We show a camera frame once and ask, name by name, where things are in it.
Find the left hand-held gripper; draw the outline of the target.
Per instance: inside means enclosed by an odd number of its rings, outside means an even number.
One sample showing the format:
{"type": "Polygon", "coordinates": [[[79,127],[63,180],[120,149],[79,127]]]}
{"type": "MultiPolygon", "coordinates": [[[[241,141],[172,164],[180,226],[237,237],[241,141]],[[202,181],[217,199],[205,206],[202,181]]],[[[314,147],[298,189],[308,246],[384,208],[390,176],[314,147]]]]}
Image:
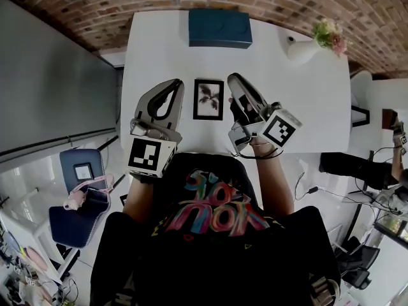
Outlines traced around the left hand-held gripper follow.
{"type": "Polygon", "coordinates": [[[130,175],[143,179],[163,177],[182,141],[181,134],[175,130],[184,91],[183,81],[167,80],[140,98],[126,141],[126,167],[130,175]],[[165,113],[158,115],[162,106],[166,107],[165,113]]]}

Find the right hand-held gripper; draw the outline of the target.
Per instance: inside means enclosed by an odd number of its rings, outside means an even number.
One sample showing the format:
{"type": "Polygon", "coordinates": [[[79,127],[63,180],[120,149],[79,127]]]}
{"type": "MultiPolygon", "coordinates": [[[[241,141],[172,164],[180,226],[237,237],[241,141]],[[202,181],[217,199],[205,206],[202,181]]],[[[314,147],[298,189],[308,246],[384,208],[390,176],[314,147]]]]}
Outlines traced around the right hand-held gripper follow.
{"type": "Polygon", "coordinates": [[[230,110],[234,125],[228,133],[233,148],[241,152],[256,137],[283,149],[302,123],[279,102],[268,104],[261,93],[242,75],[227,77],[231,91],[230,110]]]}

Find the black picture frame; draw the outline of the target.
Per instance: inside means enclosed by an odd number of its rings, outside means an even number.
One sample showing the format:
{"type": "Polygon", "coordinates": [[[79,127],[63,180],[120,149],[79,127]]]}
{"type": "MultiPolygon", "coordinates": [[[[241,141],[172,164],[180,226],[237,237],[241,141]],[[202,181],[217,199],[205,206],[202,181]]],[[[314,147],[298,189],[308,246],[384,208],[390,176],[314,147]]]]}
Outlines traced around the black picture frame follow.
{"type": "Polygon", "coordinates": [[[197,78],[194,80],[194,120],[222,120],[224,82],[197,78]]]}

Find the person's left forearm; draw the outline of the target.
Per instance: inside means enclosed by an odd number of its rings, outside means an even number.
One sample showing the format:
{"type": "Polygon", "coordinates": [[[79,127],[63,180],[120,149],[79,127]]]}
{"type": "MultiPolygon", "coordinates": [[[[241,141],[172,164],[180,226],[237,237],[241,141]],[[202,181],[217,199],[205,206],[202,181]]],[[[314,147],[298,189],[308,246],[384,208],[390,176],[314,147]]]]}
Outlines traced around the person's left forearm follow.
{"type": "Polygon", "coordinates": [[[145,223],[152,210],[154,185],[141,183],[133,178],[123,212],[138,223],[145,223]]]}

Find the person's right forearm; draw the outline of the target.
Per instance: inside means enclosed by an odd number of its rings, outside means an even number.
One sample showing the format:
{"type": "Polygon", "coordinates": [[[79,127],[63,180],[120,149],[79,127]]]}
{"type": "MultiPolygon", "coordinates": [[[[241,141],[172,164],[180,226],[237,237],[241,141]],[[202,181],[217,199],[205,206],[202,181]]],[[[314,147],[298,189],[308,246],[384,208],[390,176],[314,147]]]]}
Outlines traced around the person's right forearm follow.
{"type": "Polygon", "coordinates": [[[274,145],[260,137],[253,138],[250,145],[256,157],[264,211],[274,218],[292,214],[295,204],[279,153],[274,145]]]}

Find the dark blue box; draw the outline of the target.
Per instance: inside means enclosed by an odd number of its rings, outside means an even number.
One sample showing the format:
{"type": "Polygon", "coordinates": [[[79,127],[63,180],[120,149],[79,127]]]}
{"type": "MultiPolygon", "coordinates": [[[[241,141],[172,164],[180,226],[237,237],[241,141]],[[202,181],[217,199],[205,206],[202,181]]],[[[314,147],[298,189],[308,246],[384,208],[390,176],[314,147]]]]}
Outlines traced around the dark blue box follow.
{"type": "Polygon", "coordinates": [[[189,10],[189,46],[247,49],[252,45],[250,18],[233,10],[189,10]]]}

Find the small white framed picture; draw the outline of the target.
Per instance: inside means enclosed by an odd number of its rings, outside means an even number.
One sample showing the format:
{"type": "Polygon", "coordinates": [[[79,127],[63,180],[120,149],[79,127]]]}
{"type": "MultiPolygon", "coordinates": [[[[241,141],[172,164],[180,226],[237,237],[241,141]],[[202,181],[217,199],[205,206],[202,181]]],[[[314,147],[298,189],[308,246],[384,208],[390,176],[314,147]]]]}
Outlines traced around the small white framed picture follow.
{"type": "Polygon", "coordinates": [[[92,168],[89,163],[75,164],[73,166],[75,177],[78,181],[91,180],[94,178],[92,168]]]}

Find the pink and green flowers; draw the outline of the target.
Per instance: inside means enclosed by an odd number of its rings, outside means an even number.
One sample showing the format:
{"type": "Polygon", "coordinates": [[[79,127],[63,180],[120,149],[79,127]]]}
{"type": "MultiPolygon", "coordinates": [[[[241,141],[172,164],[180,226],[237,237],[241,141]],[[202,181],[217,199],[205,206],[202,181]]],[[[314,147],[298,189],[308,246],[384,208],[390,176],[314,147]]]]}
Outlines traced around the pink and green flowers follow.
{"type": "Polygon", "coordinates": [[[347,50],[348,41],[340,26],[332,20],[324,18],[315,23],[312,27],[312,37],[320,47],[331,50],[338,56],[347,50]]]}

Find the grey metal cabinet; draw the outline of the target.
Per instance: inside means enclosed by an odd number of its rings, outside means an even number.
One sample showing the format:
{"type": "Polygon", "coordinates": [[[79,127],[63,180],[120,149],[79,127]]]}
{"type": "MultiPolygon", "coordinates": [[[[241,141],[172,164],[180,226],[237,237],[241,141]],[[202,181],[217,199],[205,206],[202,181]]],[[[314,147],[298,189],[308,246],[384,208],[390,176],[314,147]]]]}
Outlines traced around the grey metal cabinet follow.
{"type": "Polygon", "coordinates": [[[115,128],[116,70],[0,0],[0,163],[115,128]]]}

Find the white chair black legs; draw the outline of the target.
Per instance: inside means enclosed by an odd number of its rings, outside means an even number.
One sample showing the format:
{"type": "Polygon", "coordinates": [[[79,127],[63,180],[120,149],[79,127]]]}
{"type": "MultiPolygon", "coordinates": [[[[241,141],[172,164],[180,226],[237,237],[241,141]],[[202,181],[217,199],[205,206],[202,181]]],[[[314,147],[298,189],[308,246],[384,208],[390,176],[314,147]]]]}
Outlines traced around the white chair black legs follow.
{"type": "Polygon", "coordinates": [[[367,92],[371,83],[372,75],[366,70],[354,74],[350,79],[352,128],[370,124],[367,92]]]}

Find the navy blue chair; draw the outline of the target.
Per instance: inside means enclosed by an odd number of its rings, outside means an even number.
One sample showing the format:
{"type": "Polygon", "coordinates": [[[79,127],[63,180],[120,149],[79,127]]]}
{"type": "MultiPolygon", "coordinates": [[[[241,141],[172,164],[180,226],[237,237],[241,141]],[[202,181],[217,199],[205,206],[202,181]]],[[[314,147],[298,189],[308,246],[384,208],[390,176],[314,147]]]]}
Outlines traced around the navy blue chair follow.
{"type": "MultiPolygon", "coordinates": [[[[97,149],[70,149],[59,154],[62,174],[66,189],[69,193],[80,183],[75,177],[73,166],[75,164],[89,163],[94,178],[107,175],[103,166],[103,158],[97,149]]],[[[106,184],[98,182],[91,184],[92,188],[104,189],[106,184]]],[[[58,244],[81,249],[92,238],[103,215],[108,212],[111,205],[110,197],[89,190],[87,199],[78,210],[65,210],[63,206],[50,207],[48,217],[52,238],[58,244]]]]}

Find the black printed t-shirt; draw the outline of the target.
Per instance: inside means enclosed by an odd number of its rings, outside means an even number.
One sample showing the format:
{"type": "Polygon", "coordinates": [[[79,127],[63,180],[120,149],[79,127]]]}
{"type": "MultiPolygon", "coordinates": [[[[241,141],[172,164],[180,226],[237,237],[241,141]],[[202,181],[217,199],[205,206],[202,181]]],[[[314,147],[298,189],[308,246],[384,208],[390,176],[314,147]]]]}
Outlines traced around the black printed t-shirt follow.
{"type": "Polygon", "coordinates": [[[150,217],[111,213],[94,262],[89,306],[314,306],[340,271],[316,207],[274,218],[244,165],[178,153],[153,184],[150,217]]]}

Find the white side table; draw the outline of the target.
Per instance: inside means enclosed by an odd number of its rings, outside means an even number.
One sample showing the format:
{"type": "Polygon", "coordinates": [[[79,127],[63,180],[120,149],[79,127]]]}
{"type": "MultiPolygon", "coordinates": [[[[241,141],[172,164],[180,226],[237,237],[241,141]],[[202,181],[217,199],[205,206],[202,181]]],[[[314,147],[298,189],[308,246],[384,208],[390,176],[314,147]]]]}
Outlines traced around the white side table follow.
{"type": "Polygon", "coordinates": [[[39,276],[62,284],[62,277],[79,250],[67,247],[67,255],[61,252],[59,244],[52,238],[48,220],[37,225],[13,211],[0,210],[0,221],[14,238],[22,260],[28,262],[39,276]]]}

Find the glass tank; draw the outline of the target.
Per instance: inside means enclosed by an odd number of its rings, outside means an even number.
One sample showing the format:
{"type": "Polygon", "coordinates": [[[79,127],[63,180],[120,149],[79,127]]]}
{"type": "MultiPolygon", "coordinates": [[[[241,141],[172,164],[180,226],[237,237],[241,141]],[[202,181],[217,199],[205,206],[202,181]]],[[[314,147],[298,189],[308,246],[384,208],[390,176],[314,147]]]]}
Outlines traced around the glass tank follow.
{"type": "Polygon", "coordinates": [[[390,237],[408,242],[408,221],[391,213],[382,211],[376,218],[374,227],[390,237]]]}

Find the black office chair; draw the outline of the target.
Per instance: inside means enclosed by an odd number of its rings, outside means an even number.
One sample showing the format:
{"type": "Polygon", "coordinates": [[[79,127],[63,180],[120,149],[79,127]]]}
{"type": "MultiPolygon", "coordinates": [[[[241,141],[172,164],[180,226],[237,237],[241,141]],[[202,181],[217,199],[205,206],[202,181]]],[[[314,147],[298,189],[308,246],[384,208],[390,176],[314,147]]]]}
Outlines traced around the black office chair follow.
{"type": "Polygon", "coordinates": [[[366,289],[372,282],[369,269],[379,253],[380,249],[366,245],[359,245],[351,251],[337,247],[335,257],[341,279],[356,289],[366,289]]]}

